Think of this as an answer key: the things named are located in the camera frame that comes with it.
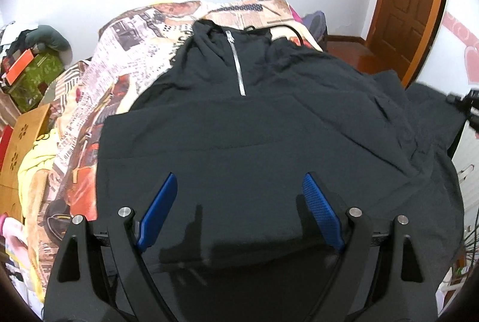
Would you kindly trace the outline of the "black zip hoodie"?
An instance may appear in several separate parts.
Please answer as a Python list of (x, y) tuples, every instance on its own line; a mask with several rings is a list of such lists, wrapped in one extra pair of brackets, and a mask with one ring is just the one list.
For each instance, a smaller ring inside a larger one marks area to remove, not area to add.
[[(136, 207), (169, 175), (178, 195), (145, 265), (180, 321), (302, 321), (339, 262), (327, 217), (351, 207), (381, 229), (408, 219), (395, 273), (370, 259), (366, 304), (437, 317), (435, 293), (461, 245), (464, 209), (450, 152), (466, 115), (396, 73), (360, 73), (267, 29), (201, 20), (172, 67), (108, 117), (97, 210)], [(313, 211), (315, 189), (331, 194)]]

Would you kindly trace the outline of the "white sliding wardrobe door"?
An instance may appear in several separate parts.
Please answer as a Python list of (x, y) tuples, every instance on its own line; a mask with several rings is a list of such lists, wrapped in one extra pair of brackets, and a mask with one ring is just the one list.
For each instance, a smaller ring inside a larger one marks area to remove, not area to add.
[[(416, 79), (443, 93), (478, 88), (478, 0), (446, 0), (437, 35)], [(466, 264), (478, 262), (478, 133), (466, 126), (453, 156), (464, 203)]]

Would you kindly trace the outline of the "pink plush toy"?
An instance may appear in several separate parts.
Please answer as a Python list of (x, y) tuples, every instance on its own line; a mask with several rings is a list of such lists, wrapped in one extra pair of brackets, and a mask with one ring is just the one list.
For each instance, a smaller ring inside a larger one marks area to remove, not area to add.
[(1, 214), (1, 236), (5, 238), (5, 249), (13, 259), (19, 259), (25, 251), (24, 225), (6, 212)]

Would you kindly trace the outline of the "yellow blanket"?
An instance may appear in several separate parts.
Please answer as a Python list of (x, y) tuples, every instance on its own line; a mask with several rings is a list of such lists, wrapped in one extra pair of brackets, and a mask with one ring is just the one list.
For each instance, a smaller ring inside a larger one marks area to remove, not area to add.
[(32, 289), (43, 303), (46, 279), (43, 278), (39, 261), (39, 231), (37, 218), (44, 202), (47, 179), (52, 171), (60, 140), (58, 130), (40, 135), (32, 149), (24, 156), (18, 176), (18, 193), (24, 217), (24, 231), (28, 247), (28, 274)]

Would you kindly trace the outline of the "brown wooden door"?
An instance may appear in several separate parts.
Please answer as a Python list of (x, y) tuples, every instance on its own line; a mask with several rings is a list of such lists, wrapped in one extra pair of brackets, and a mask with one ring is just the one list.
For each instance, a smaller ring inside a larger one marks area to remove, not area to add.
[(429, 53), (445, 0), (377, 0), (366, 46), (407, 87)]

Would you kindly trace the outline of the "bamboo folding lap table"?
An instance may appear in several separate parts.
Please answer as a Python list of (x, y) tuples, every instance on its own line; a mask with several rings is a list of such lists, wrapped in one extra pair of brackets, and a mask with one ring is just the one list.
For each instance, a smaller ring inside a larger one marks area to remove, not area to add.
[(1, 213), (6, 212), (19, 221), (24, 220), (19, 200), (19, 167), (37, 137), (46, 132), (49, 115), (49, 104), (46, 104), (19, 116), (2, 163)]

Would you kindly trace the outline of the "red and white box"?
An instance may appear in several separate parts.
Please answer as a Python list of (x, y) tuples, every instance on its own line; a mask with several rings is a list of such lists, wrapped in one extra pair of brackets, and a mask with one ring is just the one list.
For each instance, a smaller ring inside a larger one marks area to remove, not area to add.
[(13, 128), (11, 126), (5, 126), (0, 139), (0, 169), (2, 168), (3, 162), (7, 154), (7, 148), (10, 143), (10, 138), (13, 133)]

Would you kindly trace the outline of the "dark blue grey bag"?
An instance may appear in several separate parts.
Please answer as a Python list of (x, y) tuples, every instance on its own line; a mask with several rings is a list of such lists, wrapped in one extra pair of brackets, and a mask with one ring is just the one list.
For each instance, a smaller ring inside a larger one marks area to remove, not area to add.
[(327, 51), (328, 29), (326, 17), (323, 11), (318, 10), (302, 18), (303, 25), (309, 30), (310, 34), (323, 51)]

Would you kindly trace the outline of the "orange shoe box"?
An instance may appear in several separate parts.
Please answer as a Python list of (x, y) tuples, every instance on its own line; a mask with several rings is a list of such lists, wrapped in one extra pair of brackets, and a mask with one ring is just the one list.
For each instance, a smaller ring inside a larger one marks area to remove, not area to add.
[(30, 49), (26, 49), (11, 65), (6, 74), (6, 81), (9, 85), (12, 85), (16, 79), (23, 73), (26, 67), (32, 62), (34, 56)]

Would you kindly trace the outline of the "newspaper print bed cover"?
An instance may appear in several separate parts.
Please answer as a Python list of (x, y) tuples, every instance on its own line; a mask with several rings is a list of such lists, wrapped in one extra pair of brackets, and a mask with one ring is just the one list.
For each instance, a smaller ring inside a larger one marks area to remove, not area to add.
[(80, 62), (80, 77), (69, 82), (60, 110), (51, 115), (53, 126), (48, 132), (56, 128), (60, 140), (37, 218), (43, 277), (51, 271), (71, 215), (96, 214), (95, 176), (103, 122), (127, 112), (171, 68), (199, 19), (236, 29), (271, 26), (274, 37), (322, 50), (285, 0), (240, 0), (222, 6), (201, 1), (159, 3), (129, 10), (106, 24), (91, 61)]

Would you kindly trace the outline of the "white crumpled cloth pile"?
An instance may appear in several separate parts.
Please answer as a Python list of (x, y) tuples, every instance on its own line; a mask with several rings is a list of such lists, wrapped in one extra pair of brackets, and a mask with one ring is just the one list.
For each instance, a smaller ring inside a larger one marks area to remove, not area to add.
[(38, 22), (31, 20), (13, 20), (1, 28), (1, 54), (5, 54), (17, 40), (22, 31), (35, 30)]

